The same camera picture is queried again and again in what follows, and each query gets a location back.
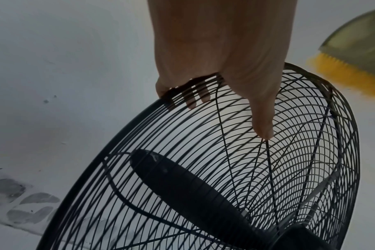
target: floor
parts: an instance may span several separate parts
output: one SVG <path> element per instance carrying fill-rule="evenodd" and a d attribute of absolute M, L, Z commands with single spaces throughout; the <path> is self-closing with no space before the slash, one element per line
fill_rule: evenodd
<path fill-rule="evenodd" d="M 375 0 L 300 1 L 287 61 Z M 104 145 L 156 100 L 145 0 L 0 0 L 0 172 L 63 198 Z M 375 102 L 342 90 L 361 138 L 362 181 L 343 249 L 375 250 Z M 40 237 L 0 225 L 0 249 Z"/>

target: black wire grille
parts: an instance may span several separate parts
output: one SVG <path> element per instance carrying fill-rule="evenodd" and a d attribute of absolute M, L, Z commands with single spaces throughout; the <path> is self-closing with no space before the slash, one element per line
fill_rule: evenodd
<path fill-rule="evenodd" d="M 204 85 L 211 100 L 189 110 L 183 96 L 193 89 L 199 99 Z M 359 138 L 348 103 L 325 80 L 286 64 L 273 124 L 274 137 L 260 139 L 252 129 L 248 101 L 219 75 L 170 91 L 93 160 L 38 249 L 232 248 L 181 217 L 143 184 L 129 163 L 129 153 L 138 148 L 162 154 L 207 182 L 267 232 L 269 242 L 300 223 L 339 249 L 360 176 Z"/>

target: yellow broom bristles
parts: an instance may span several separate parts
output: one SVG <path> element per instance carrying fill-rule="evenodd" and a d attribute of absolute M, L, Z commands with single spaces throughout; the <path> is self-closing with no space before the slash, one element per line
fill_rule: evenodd
<path fill-rule="evenodd" d="M 365 96 L 375 98 L 375 75 L 325 53 L 319 53 L 309 63 L 331 83 L 357 90 Z"/>

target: human hand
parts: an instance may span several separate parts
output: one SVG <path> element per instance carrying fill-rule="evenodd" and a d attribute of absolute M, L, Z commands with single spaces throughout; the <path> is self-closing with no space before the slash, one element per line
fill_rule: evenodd
<path fill-rule="evenodd" d="M 249 101 L 252 126 L 273 137 L 297 0 L 148 0 L 155 33 L 159 97 L 189 79 L 219 72 Z M 209 101 L 207 89 L 199 93 Z M 190 108 L 196 100 L 185 98 Z"/>

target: fan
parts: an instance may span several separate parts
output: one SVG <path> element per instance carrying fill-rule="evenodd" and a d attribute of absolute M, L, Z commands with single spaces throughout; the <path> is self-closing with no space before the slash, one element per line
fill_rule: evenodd
<path fill-rule="evenodd" d="M 260 139 L 218 74 L 170 90 L 93 160 L 37 249 L 340 249 L 360 176 L 348 103 L 286 63 L 273 124 Z"/>

